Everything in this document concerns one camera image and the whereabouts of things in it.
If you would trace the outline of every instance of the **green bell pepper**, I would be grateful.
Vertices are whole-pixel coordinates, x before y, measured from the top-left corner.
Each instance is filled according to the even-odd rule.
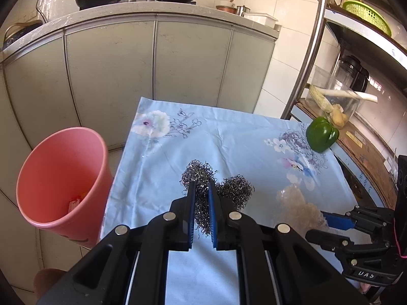
[[[310,148],[317,153],[328,149],[339,137],[339,131],[324,117],[315,118],[305,133]]]

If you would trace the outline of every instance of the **pink plastic cup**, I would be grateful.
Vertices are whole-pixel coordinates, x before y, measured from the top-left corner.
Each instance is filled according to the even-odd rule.
[[[17,203],[31,225],[93,247],[112,182],[103,138],[89,128],[67,128],[47,137],[28,156],[18,176]],[[84,193],[68,213],[70,201]]]

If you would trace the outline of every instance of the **shelf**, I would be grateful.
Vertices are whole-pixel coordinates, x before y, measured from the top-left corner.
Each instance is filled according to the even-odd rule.
[[[325,19],[342,47],[377,68],[401,90],[407,88],[407,51],[402,46],[342,8],[326,8]]]

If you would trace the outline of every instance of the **green basket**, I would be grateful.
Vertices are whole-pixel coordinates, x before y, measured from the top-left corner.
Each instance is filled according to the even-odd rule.
[[[359,16],[365,21],[373,24],[374,26],[381,29],[388,36],[391,36],[390,27],[387,25],[384,18],[373,8],[356,0],[346,0],[343,3],[343,9]]]

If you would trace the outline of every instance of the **screw head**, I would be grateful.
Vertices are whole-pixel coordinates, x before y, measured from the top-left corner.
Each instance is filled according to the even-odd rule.
[[[119,225],[119,226],[117,226],[117,227],[114,229],[114,232],[115,232],[117,235],[124,235],[125,233],[127,233],[128,230],[129,230],[129,229],[127,228],[127,226],[125,226],[125,225]]]
[[[277,230],[280,232],[280,233],[283,233],[283,234],[287,234],[289,231],[290,231],[290,226],[289,225],[287,225],[287,224],[279,224],[278,226],[277,226]]]
[[[240,212],[232,211],[229,213],[229,218],[232,220],[239,220],[242,217],[242,214]]]
[[[176,214],[174,212],[166,212],[166,213],[164,213],[162,215],[162,217],[166,221],[171,221],[171,220],[174,220],[176,218]]]

